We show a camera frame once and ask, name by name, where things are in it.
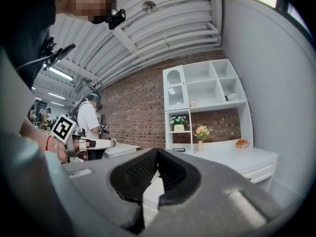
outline white bookshelf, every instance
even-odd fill
[[[249,104],[241,81],[229,59],[213,60],[177,66],[163,71],[166,148],[186,148],[193,153],[191,113],[237,108],[241,137],[253,146],[253,130]],[[189,100],[196,106],[190,108]],[[188,115],[191,144],[173,143],[172,116]]]

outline red bracelet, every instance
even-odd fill
[[[48,141],[49,141],[49,138],[52,137],[51,135],[48,137],[47,139],[47,142],[46,142],[46,151],[48,151]]]

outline red brick wall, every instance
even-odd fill
[[[109,125],[110,137],[118,142],[143,148],[164,148],[162,71],[178,65],[225,58],[223,51],[212,51],[166,60],[131,74],[100,91],[103,104],[102,123]],[[201,123],[206,125],[209,122],[221,122],[220,119],[224,115],[229,122],[213,124],[214,128],[218,127],[218,136],[214,133],[212,140],[227,140],[232,132],[235,133],[234,136],[240,136],[239,120],[235,112],[213,112],[214,115],[210,115],[207,122],[206,114],[197,114],[193,115],[197,117],[194,122],[200,123],[198,117],[201,117]],[[234,126],[227,128],[226,125],[229,124]]]

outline white table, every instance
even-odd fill
[[[278,154],[253,147],[241,149],[235,147],[237,141],[205,143],[204,151],[199,152],[194,147],[193,154],[190,150],[186,153],[226,165],[268,191],[276,170]],[[176,147],[186,148],[187,145],[176,144]]]
[[[106,149],[104,155],[108,158],[123,156],[136,152],[138,148],[140,148],[140,146],[117,142],[115,147]]]

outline potted plant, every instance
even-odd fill
[[[186,121],[185,116],[174,116],[171,118],[170,124],[174,125],[173,130],[175,132],[183,132],[184,131],[184,124],[188,123]]]
[[[198,146],[197,150],[198,151],[203,151],[204,150],[204,145],[203,145],[203,140],[207,138],[210,132],[212,132],[212,129],[207,129],[205,125],[200,125],[195,133],[195,137],[198,140]]]

